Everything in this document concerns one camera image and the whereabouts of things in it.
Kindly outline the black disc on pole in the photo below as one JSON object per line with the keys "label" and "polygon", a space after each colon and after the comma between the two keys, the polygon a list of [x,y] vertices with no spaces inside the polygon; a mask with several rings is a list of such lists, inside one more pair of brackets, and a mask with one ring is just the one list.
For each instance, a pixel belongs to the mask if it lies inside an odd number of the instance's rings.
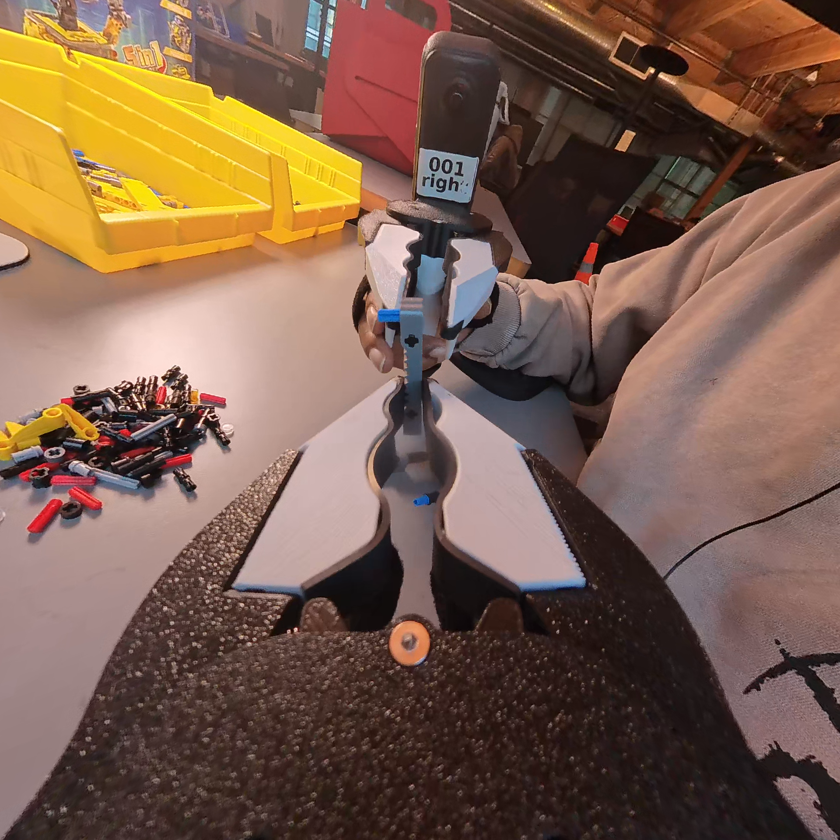
{"label": "black disc on pole", "polygon": [[635,125],[644,135],[639,151],[651,156],[661,154],[663,138],[682,130],[694,111],[675,82],[665,77],[683,77],[689,68],[683,56],[660,45],[646,45],[639,53],[652,71],[648,74],[635,112]]}

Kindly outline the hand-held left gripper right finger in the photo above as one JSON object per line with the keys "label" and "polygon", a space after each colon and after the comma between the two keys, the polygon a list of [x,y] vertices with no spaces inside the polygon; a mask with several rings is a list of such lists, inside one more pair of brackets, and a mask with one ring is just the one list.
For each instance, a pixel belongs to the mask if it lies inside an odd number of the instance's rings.
{"label": "hand-held left gripper right finger", "polygon": [[524,447],[435,380],[424,409],[447,549],[513,592],[585,587]]}

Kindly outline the yellow bent beam piece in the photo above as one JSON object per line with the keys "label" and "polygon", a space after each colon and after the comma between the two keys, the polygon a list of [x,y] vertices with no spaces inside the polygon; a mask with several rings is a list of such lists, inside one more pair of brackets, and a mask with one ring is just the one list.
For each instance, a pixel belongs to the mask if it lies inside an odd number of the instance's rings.
{"label": "yellow bent beam piece", "polygon": [[6,422],[1,432],[1,460],[12,459],[18,451],[40,445],[40,439],[62,427],[70,427],[78,439],[94,442],[99,431],[69,404],[60,403],[46,408],[27,424]]}

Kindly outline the red tote bag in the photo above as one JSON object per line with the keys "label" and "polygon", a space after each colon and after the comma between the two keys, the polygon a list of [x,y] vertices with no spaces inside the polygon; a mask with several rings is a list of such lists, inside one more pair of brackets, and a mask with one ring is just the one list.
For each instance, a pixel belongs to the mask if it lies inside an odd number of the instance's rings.
{"label": "red tote bag", "polygon": [[322,131],[412,174],[424,48],[451,23],[448,1],[338,1]]}

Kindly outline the assorted grey blue small parts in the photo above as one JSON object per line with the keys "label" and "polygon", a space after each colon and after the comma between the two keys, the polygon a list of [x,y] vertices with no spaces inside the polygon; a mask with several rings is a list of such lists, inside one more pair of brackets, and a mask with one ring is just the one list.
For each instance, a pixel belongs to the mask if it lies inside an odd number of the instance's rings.
{"label": "assorted grey blue small parts", "polygon": [[94,161],[82,150],[74,149],[72,153],[100,215],[188,208],[175,196],[157,192],[142,181]]}

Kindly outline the grey desk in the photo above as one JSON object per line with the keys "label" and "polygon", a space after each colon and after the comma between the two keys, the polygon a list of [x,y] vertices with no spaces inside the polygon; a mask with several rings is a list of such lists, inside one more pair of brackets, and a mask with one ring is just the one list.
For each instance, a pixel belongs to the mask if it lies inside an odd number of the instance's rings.
{"label": "grey desk", "polygon": [[[2,280],[2,421],[182,367],[226,398],[228,450],[30,542],[2,486],[2,828],[16,838],[582,837],[595,754],[579,644],[456,632],[435,610],[442,486],[425,436],[396,435],[380,500],[403,619],[370,633],[273,634],[294,597],[235,577],[303,446],[391,374],[351,309],[364,253],[347,227],[104,276],[35,244]],[[432,506],[413,500],[436,491]]]}

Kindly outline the pile of black red pins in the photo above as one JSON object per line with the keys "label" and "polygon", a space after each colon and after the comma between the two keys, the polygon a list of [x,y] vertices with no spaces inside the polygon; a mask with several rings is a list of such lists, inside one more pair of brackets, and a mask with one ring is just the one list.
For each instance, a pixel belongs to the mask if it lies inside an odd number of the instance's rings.
{"label": "pile of black red pins", "polygon": [[195,388],[177,364],[161,375],[102,388],[74,385],[69,396],[11,422],[27,424],[60,403],[91,422],[99,438],[87,442],[62,427],[43,436],[39,445],[2,460],[2,486],[20,487],[31,496],[26,527],[30,542],[54,523],[68,527],[101,514],[110,491],[132,497],[171,478],[192,498],[197,490],[190,474],[195,451],[208,441],[223,450],[232,443],[219,429],[230,424],[220,414],[226,398]]}

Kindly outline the person's right forearm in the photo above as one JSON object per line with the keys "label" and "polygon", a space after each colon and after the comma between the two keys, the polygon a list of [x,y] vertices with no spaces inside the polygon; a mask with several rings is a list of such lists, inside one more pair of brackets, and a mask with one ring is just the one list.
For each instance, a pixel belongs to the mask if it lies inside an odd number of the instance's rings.
{"label": "person's right forearm", "polygon": [[589,285],[503,277],[491,322],[459,346],[493,369],[549,377],[576,403],[613,394],[667,324],[690,348],[757,339],[795,305],[838,319],[838,163],[771,184],[708,216],[673,244],[607,265]]}

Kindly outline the person's right hand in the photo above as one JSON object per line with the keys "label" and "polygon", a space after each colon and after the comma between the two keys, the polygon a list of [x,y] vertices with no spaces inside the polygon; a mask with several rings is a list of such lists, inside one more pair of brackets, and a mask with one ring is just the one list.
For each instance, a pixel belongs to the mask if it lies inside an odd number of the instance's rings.
{"label": "person's right hand", "polygon": [[[404,369],[404,351],[398,338],[388,344],[385,339],[385,324],[377,319],[378,308],[372,293],[368,290],[360,299],[361,310],[355,313],[355,327],[364,355],[381,373]],[[444,363],[454,351],[455,345],[438,336],[423,336],[423,369],[429,371]]]}

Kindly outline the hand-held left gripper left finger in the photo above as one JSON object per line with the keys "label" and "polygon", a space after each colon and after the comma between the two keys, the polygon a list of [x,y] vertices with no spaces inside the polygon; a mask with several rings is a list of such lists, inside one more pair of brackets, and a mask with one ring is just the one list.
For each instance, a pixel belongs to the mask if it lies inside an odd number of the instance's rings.
{"label": "hand-held left gripper left finger", "polygon": [[390,417],[390,380],[304,444],[233,588],[303,596],[375,536],[381,512],[369,478],[373,446]]}

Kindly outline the grey toothed rack blue pin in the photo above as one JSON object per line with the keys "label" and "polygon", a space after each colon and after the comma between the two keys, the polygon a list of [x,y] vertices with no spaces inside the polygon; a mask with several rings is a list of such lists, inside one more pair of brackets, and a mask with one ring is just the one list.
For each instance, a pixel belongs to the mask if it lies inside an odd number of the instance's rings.
{"label": "grey toothed rack blue pin", "polygon": [[403,428],[405,435],[419,436],[424,425],[423,301],[421,298],[404,297],[399,304],[380,309],[377,319],[386,325],[386,341],[393,344],[398,337],[402,345],[405,376]]}

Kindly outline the blue robot kit box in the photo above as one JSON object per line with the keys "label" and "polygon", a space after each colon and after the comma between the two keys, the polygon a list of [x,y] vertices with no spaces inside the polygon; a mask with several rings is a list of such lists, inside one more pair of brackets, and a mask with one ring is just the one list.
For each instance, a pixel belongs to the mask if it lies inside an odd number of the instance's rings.
{"label": "blue robot kit box", "polygon": [[1,26],[69,52],[193,79],[194,1],[2,1]]}

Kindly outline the silver ceiling duct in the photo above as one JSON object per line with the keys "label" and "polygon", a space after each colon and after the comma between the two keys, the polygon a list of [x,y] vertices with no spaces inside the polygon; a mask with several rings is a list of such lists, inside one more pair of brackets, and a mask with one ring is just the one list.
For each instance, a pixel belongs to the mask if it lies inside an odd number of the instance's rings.
{"label": "silver ceiling duct", "polygon": [[[453,26],[467,34],[484,35],[502,53],[547,79],[589,98],[621,108],[642,90],[646,76],[635,76],[613,60],[618,35],[581,13],[548,2],[450,2]],[[774,153],[791,159],[797,153],[789,136],[773,131],[750,111],[693,84],[661,74],[653,87],[659,109],[675,119],[707,119],[724,130],[753,137]]]}

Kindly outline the black wrist rest pad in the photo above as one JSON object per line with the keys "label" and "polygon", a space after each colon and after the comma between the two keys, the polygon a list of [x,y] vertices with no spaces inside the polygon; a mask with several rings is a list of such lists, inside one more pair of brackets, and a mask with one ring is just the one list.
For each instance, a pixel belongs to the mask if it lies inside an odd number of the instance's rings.
{"label": "black wrist rest pad", "polygon": [[552,377],[492,368],[460,352],[454,353],[450,361],[486,391],[510,402],[526,402],[552,387],[564,390]]}

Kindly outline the yellow plastic bin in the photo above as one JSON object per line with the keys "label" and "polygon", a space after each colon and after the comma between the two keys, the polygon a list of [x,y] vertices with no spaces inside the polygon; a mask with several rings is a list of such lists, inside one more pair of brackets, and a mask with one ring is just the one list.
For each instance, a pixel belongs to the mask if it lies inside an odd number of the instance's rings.
{"label": "yellow plastic bin", "polygon": [[142,87],[158,98],[194,112],[219,128],[282,159],[272,175],[275,223],[263,236],[285,244],[341,229],[361,205],[362,163],[273,119],[235,98],[218,98],[209,86],[133,68],[114,60],[76,53],[87,61]]}
{"label": "yellow plastic bin", "polygon": [[[2,219],[111,272],[250,245],[277,157],[57,45],[2,30]],[[100,214],[74,150],[186,205]]]}

